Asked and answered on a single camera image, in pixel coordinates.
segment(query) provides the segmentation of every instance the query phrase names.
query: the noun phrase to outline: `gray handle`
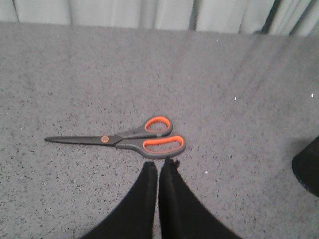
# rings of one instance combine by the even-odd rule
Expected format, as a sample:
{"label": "gray handle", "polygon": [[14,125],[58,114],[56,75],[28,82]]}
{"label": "gray handle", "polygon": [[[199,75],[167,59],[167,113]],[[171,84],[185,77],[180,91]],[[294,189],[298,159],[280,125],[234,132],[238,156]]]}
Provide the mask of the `gray handle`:
{"label": "gray handle", "polygon": [[[150,151],[146,149],[148,145],[158,145],[164,143],[170,143],[178,141],[180,146],[171,150],[167,151]],[[160,137],[156,139],[123,139],[120,141],[116,148],[123,148],[123,149],[131,149],[135,150],[140,153],[142,156],[150,159],[163,159],[166,157],[173,157],[180,153],[182,153],[186,148],[186,141],[183,137],[179,135],[170,136],[170,137]]]}
{"label": "gray handle", "polygon": [[[149,130],[149,126],[156,122],[164,123],[166,125],[166,128],[164,130],[157,131]],[[133,130],[117,133],[117,135],[122,138],[154,138],[169,135],[172,130],[173,124],[168,118],[163,116],[155,116],[149,118],[142,126]]]}

